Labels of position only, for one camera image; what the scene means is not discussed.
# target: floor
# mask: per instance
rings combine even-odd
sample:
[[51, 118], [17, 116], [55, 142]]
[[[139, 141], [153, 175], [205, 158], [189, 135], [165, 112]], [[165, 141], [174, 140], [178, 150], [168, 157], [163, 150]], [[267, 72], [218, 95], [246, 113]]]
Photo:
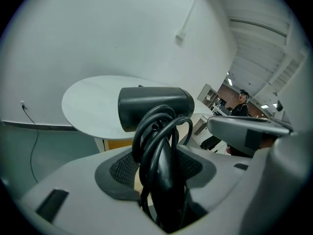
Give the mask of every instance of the floor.
[[[188, 146], [201, 149], [200, 145], [202, 144], [202, 142], [211, 136], [212, 134], [208, 131], [207, 128], [205, 128], [197, 136], [196, 135], [191, 136]], [[213, 152], [216, 151], [216, 153], [219, 154], [230, 155], [229, 153], [226, 152], [226, 143], [224, 141], [221, 141], [219, 144], [217, 144], [212, 151]]]
[[[0, 177], [12, 197], [19, 199], [36, 181], [30, 152], [36, 130], [0, 125]], [[78, 131], [39, 131], [32, 167], [38, 181], [75, 159], [99, 153], [94, 139]]]

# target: black rectangular slot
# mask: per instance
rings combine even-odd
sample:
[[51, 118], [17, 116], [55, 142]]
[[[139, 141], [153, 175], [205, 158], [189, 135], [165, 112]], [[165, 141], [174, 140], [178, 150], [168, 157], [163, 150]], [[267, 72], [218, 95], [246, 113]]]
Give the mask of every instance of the black rectangular slot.
[[259, 149], [263, 133], [248, 129], [246, 132], [245, 147], [256, 151]]
[[235, 164], [234, 167], [241, 169], [241, 170], [247, 170], [249, 166], [245, 164]]
[[54, 189], [41, 203], [36, 210], [36, 213], [51, 223], [60, 210], [67, 195], [68, 192], [65, 190]]

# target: round table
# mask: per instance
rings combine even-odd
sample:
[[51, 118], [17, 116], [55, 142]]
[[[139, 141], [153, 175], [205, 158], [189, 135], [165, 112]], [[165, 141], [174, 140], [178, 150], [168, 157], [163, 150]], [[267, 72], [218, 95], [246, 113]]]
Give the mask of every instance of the round table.
[[[126, 76], [89, 77], [73, 84], [62, 99], [62, 110], [69, 123], [90, 136], [107, 140], [126, 140], [134, 132], [125, 132], [117, 110], [118, 95], [124, 87], [166, 87], [153, 81]], [[194, 114], [209, 114], [211, 110], [194, 99]]]

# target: white wall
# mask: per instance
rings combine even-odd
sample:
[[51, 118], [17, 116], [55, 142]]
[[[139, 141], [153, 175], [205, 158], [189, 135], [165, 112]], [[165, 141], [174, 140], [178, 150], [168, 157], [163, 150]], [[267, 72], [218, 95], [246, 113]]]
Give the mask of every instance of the white wall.
[[313, 53], [309, 51], [299, 69], [278, 94], [296, 132], [313, 131]]
[[66, 125], [61, 100], [73, 83], [128, 75], [186, 89], [218, 90], [237, 46], [217, 0], [26, 0], [0, 50], [0, 118]]

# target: wall outlet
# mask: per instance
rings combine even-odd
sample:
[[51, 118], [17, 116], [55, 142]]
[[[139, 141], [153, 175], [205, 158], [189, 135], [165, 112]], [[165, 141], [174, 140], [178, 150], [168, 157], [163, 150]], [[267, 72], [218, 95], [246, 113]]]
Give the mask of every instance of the wall outlet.
[[24, 101], [21, 101], [21, 105], [24, 106], [24, 108], [26, 109], [26, 105]]

